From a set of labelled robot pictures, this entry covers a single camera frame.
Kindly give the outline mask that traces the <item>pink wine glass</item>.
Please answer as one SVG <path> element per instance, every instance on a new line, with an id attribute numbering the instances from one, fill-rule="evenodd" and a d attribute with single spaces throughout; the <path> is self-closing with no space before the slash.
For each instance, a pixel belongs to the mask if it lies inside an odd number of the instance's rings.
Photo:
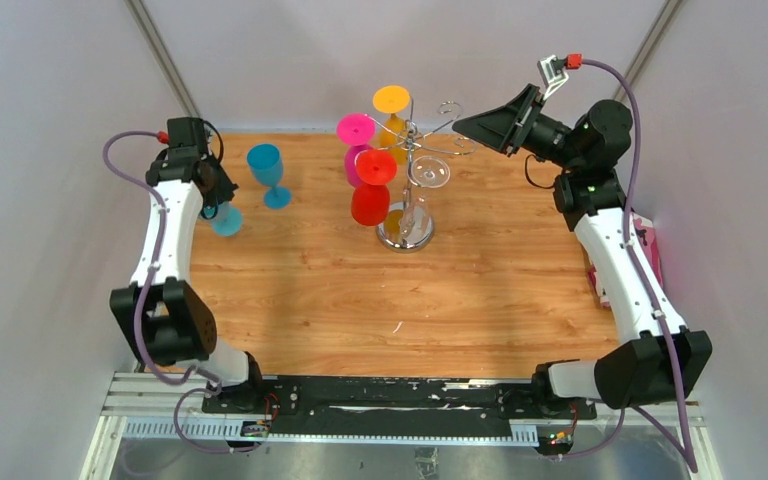
<path id="1" fill-rule="evenodd" d="M 348 146 L 343 164 L 346 180 L 352 187 L 362 183 L 357 174 L 356 157 L 371 148 L 369 142 L 375 133 L 374 120 L 364 113 L 347 114 L 336 125 L 337 138 Z"/>

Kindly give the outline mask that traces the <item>chrome wine glass rack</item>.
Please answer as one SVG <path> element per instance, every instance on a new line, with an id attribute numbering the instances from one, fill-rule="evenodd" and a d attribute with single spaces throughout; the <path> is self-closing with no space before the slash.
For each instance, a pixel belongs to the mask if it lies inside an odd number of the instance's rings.
<path id="1" fill-rule="evenodd" d="M 468 156 L 474 153 L 474 141 L 458 136 L 455 148 L 446 150 L 432 147 L 428 140 L 460 119 L 463 107 L 455 101 L 446 101 L 438 107 L 438 114 L 447 121 L 436 128 L 423 132 L 413 121 L 413 116 L 400 120 L 391 128 L 388 123 L 376 125 L 390 138 L 375 145 L 377 150 L 402 153 L 405 157 L 405 183 L 402 193 L 388 209 L 386 219 L 376 226 L 376 235 L 382 245 L 398 253 L 414 253 L 426 247 L 434 237 L 435 221 L 431 213 L 428 192 L 447 185 L 451 178 L 448 156 Z"/>

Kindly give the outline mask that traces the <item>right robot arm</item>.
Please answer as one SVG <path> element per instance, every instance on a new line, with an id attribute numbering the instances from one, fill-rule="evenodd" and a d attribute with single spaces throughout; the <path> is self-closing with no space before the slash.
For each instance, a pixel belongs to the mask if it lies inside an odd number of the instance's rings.
<path id="1" fill-rule="evenodd" d="M 615 172 L 632 145 L 632 112 L 604 99 L 569 127 L 543 114 L 543 106 L 539 88 L 527 85 L 505 105 L 452 125 L 498 153 L 526 149 L 561 168 L 553 183 L 555 207 L 595 266 L 614 316 L 619 347 L 595 361 L 539 365 L 532 376 L 532 406 L 552 418 L 571 399 L 599 400 L 613 409 L 686 399 L 713 346 L 705 331 L 687 327 L 636 244 Z"/>

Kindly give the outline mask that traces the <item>blue wine glass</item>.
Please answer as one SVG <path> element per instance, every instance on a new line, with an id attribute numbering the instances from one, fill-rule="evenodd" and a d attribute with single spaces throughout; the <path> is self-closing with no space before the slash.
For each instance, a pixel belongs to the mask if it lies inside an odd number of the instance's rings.
<path id="1" fill-rule="evenodd" d="M 230 237 L 241 230 L 244 217 L 238 208 L 225 202 L 212 209 L 209 223 L 217 235 Z"/>
<path id="2" fill-rule="evenodd" d="M 288 206 L 292 193 L 280 185 L 284 168 L 279 148 L 269 143 L 256 145 L 247 153 L 246 161 L 254 179 L 267 188 L 263 196 L 265 206 L 274 210 Z"/>

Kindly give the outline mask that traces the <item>blue wine glass front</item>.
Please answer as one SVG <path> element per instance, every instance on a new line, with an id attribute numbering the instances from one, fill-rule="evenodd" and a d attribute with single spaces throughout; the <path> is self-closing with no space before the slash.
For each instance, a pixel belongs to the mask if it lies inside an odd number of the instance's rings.
<path id="1" fill-rule="evenodd" d="M 209 223 L 217 235 L 230 237 L 241 230 L 244 217 L 238 208 L 225 202 L 212 209 Z"/>

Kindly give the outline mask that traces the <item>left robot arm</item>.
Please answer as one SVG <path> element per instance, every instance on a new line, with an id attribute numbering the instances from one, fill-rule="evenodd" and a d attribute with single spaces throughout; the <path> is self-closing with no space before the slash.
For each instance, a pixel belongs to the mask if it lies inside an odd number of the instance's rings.
<path id="1" fill-rule="evenodd" d="M 102 160 L 111 173 L 144 190 L 149 218 L 142 251 L 127 285 L 111 291 L 109 305 L 135 357 L 161 382 L 184 384 L 199 375 L 204 395 L 243 413 L 271 400 L 257 361 L 220 339 L 215 317 L 191 284 L 191 254 L 198 221 L 234 216 L 237 184 L 211 148 L 218 133 L 207 120 L 177 117 L 163 131 L 132 130 L 111 137 Z M 162 149 L 141 177 L 115 166 L 120 140 L 146 137 Z"/>

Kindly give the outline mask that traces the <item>clear wine glass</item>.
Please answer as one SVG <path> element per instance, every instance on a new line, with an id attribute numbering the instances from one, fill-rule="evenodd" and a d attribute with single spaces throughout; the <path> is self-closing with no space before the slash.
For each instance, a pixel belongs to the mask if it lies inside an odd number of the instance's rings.
<path id="1" fill-rule="evenodd" d="M 407 248 L 423 247 L 433 236 L 429 196 L 433 190 L 445 186 L 450 176 L 448 163 L 440 157 L 424 155 L 410 161 L 409 184 L 404 192 L 404 207 L 399 221 L 401 243 Z"/>

